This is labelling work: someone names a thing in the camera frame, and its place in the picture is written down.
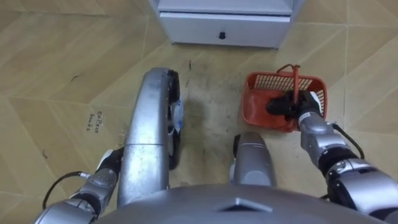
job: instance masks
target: white cabinet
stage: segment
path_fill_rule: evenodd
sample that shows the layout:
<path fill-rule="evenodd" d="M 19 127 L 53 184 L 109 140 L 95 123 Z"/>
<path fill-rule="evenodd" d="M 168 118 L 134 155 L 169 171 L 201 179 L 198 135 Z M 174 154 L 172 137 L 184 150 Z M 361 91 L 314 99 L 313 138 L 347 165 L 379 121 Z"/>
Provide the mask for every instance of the white cabinet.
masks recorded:
<path fill-rule="evenodd" d="M 150 0 L 173 43 L 278 48 L 304 0 Z"/>

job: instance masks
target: tiled floor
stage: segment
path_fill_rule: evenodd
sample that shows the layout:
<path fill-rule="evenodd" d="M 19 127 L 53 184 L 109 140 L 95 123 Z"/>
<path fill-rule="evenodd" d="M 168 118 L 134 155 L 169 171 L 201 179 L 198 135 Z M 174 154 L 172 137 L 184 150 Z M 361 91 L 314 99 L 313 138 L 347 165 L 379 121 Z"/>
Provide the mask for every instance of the tiled floor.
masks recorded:
<path fill-rule="evenodd" d="M 145 0 L 110 2 L 0 0 L 0 223 L 28 223 L 56 177 L 93 171 L 121 144 L 141 78 L 159 66 L 180 73 L 185 101 L 172 186 L 227 182 L 233 136 L 254 129 L 239 114 L 244 78 L 285 63 L 326 81 L 328 120 L 398 179 L 397 0 L 308 0 L 278 51 L 173 46 Z M 99 111 L 103 125 L 87 131 Z M 325 193 L 299 133 L 256 131 L 280 187 Z M 50 201 L 80 184 L 65 181 Z"/>

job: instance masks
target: black cable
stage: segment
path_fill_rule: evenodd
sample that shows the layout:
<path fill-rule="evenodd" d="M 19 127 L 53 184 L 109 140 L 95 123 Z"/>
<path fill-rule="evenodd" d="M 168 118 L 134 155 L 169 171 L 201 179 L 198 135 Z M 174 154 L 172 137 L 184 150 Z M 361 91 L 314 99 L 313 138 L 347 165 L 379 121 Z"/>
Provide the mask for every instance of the black cable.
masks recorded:
<path fill-rule="evenodd" d="M 66 179 L 68 177 L 79 177 L 81 173 L 82 173 L 82 171 L 70 172 L 70 173 L 65 174 L 62 177 L 58 178 L 58 180 L 56 180 L 51 185 L 51 187 L 49 188 L 49 190 L 45 194 L 45 197 L 43 199 L 43 205 L 42 205 L 43 206 L 43 210 L 45 210 L 47 208 L 47 200 L 49 199 L 52 190 L 55 188 L 55 186 L 57 186 L 57 184 L 59 184 L 63 179 Z"/>
<path fill-rule="evenodd" d="M 358 152 L 359 152 L 359 156 L 360 156 L 361 159 L 365 159 L 365 153 L 363 152 L 361 146 L 359 146 L 359 144 L 356 143 L 356 141 L 355 141 L 353 138 L 351 138 L 351 136 L 349 136 L 349 135 L 343 130 L 343 128 L 341 128 L 341 127 L 340 127 L 338 124 L 336 124 L 336 123 L 333 123 L 331 126 L 333 127 L 334 130 L 340 132 L 341 135 L 343 135 L 347 140 L 349 140 L 350 143 L 351 143 L 353 146 L 355 146 L 355 148 L 356 148 L 356 149 L 358 150 Z M 328 199 L 329 199 L 329 195 L 326 194 L 326 195 L 320 197 L 320 199 L 328 200 Z"/>

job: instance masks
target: metal bumper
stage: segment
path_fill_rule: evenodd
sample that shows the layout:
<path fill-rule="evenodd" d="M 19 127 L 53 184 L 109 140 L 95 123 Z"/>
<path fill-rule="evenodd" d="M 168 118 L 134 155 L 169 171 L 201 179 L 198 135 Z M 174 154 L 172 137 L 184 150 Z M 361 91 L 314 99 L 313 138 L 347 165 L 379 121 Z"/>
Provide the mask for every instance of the metal bumper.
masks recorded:
<path fill-rule="evenodd" d="M 124 148 L 118 207 L 169 184 L 168 72 L 153 68 L 142 81 Z"/>

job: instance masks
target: robotic hand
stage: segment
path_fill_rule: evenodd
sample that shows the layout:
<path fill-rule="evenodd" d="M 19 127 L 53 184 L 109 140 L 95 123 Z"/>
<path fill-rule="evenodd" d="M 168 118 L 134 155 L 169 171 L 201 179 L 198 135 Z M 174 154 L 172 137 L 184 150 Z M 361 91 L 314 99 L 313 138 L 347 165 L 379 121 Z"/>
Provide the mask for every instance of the robotic hand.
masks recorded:
<path fill-rule="evenodd" d="M 76 223 L 88 224 L 94 222 L 108 206 L 121 170 L 121 159 L 124 148 L 108 150 L 103 156 L 95 174 L 89 175 L 77 172 L 76 175 L 87 178 L 86 183 L 69 199 L 57 202 L 46 208 L 46 201 L 51 190 L 63 178 L 50 188 L 43 203 L 44 211 L 37 217 L 35 224 Z"/>
<path fill-rule="evenodd" d="M 320 102 L 315 93 L 299 91 L 293 105 L 292 92 L 269 104 L 269 113 L 281 114 L 297 120 L 301 132 L 301 147 L 308 152 L 312 163 L 322 172 L 328 185 L 331 202 L 352 208 L 380 220 L 398 216 L 398 184 L 381 170 L 364 160 L 360 147 L 337 125 L 322 118 Z M 345 140 L 334 132 L 341 132 L 358 147 L 358 158 Z"/>

